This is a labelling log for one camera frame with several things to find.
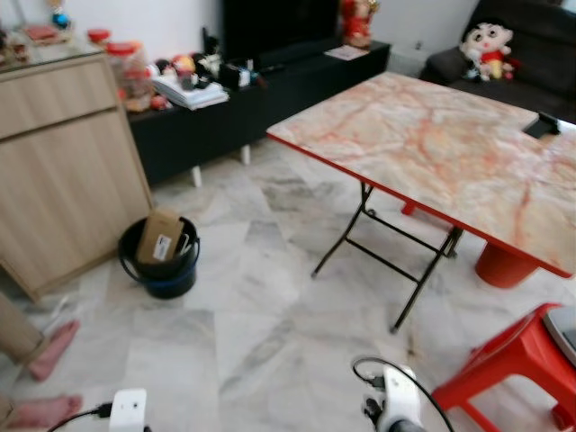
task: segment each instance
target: cabinet top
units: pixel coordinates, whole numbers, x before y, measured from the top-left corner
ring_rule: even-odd
[[[46,47],[29,44],[27,45],[27,50],[28,60],[25,62],[17,61],[13,55],[6,55],[6,62],[0,66],[0,74],[68,59],[93,56],[94,54],[102,52],[101,49],[89,43],[87,40],[76,38]]]

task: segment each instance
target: red table edge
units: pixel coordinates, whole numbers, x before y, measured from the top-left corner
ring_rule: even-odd
[[[349,176],[355,177],[355,178],[357,178],[358,180],[360,180],[360,181],[363,182],[363,183],[366,183],[366,184],[368,184],[368,185],[374,186],[376,189],[380,189],[381,191],[384,191],[384,192],[386,192],[387,194],[390,194],[390,195],[392,195],[392,196],[395,196],[396,198],[399,198],[399,199],[403,200],[403,201],[406,202],[406,203],[411,203],[411,204],[414,205],[416,208],[421,209],[421,210],[423,210],[423,211],[426,212],[426,213],[433,214],[434,216],[437,216],[438,218],[440,218],[440,219],[442,219],[442,220],[444,220],[444,221],[450,222],[452,225],[454,225],[454,226],[457,227],[457,228],[461,228],[461,229],[463,229],[463,230],[466,230],[466,231],[468,231],[468,232],[471,232],[472,234],[474,234],[474,235],[476,235],[476,236],[478,236],[478,237],[480,237],[480,238],[482,238],[482,239],[487,240],[490,244],[492,244],[492,245],[494,245],[494,246],[497,246],[498,248],[502,248],[502,249],[508,251],[509,253],[514,254],[514,255],[516,255],[516,256],[518,256],[518,257],[524,258],[525,260],[530,261],[530,262],[534,263],[535,265],[538,265],[538,266],[542,267],[543,269],[548,270],[548,271],[551,272],[551,273],[554,273],[555,275],[559,275],[560,277],[563,277],[563,278],[566,278],[566,279],[571,278],[571,277],[573,276],[573,274],[566,273],[566,272],[564,272],[563,270],[561,270],[561,269],[559,269],[559,268],[556,268],[556,267],[554,267],[554,266],[546,263],[545,261],[542,261],[542,260],[539,259],[539,258],[536,258],[535,256],[531,256],[531,255],[527,254],[526,252],[523,252],[523,251],[521,251],[520,249],[517,249],[517,248],[515,248],[515,247],[513,247],[513,246],[511,246],[511,245],[509,245],[509,244],[507,244],[507,243],[505,243],[505,242],[503,242],[502,240],[498,240],[497,238],[494,238],[494,237],[486,234],[485,232],[482,232],[482,231],[480,231],[480,230],[478,230],[478,229],[476,229],[476,228],[473,228],[473,227],[471,227],[471,226],[469,226],[469,225],[466,225],[466,224],[463,223],[463,222],[460,222],[459,220],[452,219],[450,216],[447,216],[447,215],[443,214],[441,211],[435,210],[435,209],[433,209],[433,208],[431,208],[431,207],[428,207],[428,206],[425,205],[425,204],[422,204],[422,203],[420,203],[420,202],[414,201],[414,200],[412,200],[411,198],[409,198],[409,197],[407,197],[407,196],[404,196],[404,195],[402,195],[401,193],[398,193],[398,192],[390,189],[389,187],[386,187],[386,186],[384,186],[384,185],[382,185],[382,184],[378,184],[378,183],[376,183],[375,181],[370,180],[370,179],[368,179],[368,178],[366,178],[366,177],[363,177],[363,176],[359,175],[358,173],[355,173],[354,171],[350,171],[349,169],[347,169],[347,168],[345,168],[345,167],[343,167],[343,166],[340,166],[340,165],[338,165],[338,164],[335,164],[334,162],[332,162],[332,161],[330,161],[330,160],[328,160],[328,159],[325,159],[324,157],[320,157],[320,156],[318,156],[317,154],[312,153],[311,151],[308,151],[308,150],[305,149],[305,148],[302,148],[302,147],[300,147],[300,146],[297,146],[297,145],[295,145],[295,144],[292,144],[291,142],[288,142],[288,141],[286,141],[285,139],[276,137],[276,136],[275,136],[274,134],[272,134],[271,132],[268,132],[268,131],[267,131],[267,132],[266,132],[266,136],[267,136],[268,138],[271,138],[272,140],[275,140],[275,141],[278,141],[278,142],[280,142],[280,143],[282,143],[282,144],[285,144],[286,146],[288,146],[288,147],[290,147],[290,148],[292,148],[292,149],[294,149],[294,150],[300,151],[301,153],[305,154],[306,156],[310,156],[311,158],[315,158],[315,159],[319,160],[320,162],[323,162],[323,163],[325,163],[326,165],[329,165],[329,166],[337,169],[338,171],[342,171],[342,172],[348,174]]]

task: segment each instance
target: red jar lid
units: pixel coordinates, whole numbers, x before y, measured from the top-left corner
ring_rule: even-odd
[[[88,37],[90,38],[90,41],[94,43],[105,41],[110,38],[111,34],[112,32],[106,29],[90,29],[88,31]]]
[[[106,51],[113,56],[131,56],[136,52],[136,47],[133,43],[110,42],[106,45]]]

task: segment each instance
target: cabinet drawer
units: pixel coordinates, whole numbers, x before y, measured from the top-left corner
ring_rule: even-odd
[[[149,211],[121,112],[0,143],[0,253],[36,292],[116,248]]]
[[[0,138],[116,105],[103,61],[0,82]]]

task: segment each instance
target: cabinet leg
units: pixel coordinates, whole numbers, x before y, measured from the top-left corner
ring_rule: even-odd
[[[250,165],[250,146],[244,146],[240,149],[240,159],[242,165]]]
[[[194,187],[202,187],[202,175],[200,173],[200,167],[195,166],[190,170],[190,174],[192,176],[192,184]]]

